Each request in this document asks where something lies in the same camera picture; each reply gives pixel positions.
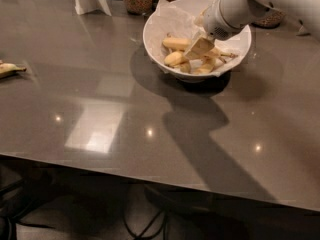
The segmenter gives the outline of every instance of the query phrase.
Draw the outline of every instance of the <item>cable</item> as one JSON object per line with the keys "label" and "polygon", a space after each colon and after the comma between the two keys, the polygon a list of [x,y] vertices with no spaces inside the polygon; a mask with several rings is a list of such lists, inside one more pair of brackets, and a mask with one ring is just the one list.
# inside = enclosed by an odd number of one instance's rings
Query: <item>cable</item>
{"label": "cable", "polygon": [[134,240],[151,240],[153,238],[155,238],[156,236],[158,236],[161,231],[165,228],[166,224],[167,224],[167,221],[168,221],[168,215],[165,213],[164,214],[164,217],[163,217],[163,220],[162,220],[162,223],[161,223],[161,226],[159,227],[159,229],[152,235],[150,236],[143,236],[147,231],[148,229],[153,225],[153,223],[156,221],[156,219],[163,213],[164,211],[159,211],[152,219],[151,221],[148,223],[148,225],[144,228],[144,230],[139,234],[135,234],[129,227],[128,223],[126,222],[126,219],[125,219],[125,216],[124,216],[124,212],[123,212],[123,222],[124,222],[124,225],[128,231],[128,233],[133,237]]}
{"label": "cable", "polygon": [[3,196],[13,190],[16,190],[17,188],[21,188],[21,187],[23,187],[23,185],[25,185],[24,180],[18,180],[16,182],[13,182],[10,185],[5,186],[0,190],[0,196]]}
{"label": "cable", "polygon": [[169,217],[167,217],[166,224],[163,227],[163,235],[162,235],[162,239],[163,240],[167,240],[168,239],[168,225],[169,225]]}
{"label": "cable", "polygon": [[16,221],[16,224],[25,226],[25,227],[32,227],[32,228],[51,228],[55,229],[54,227],[48,226],[48,225],[43,225],[43,224],[36,224],[36,223],[26,223],[22,221]]}

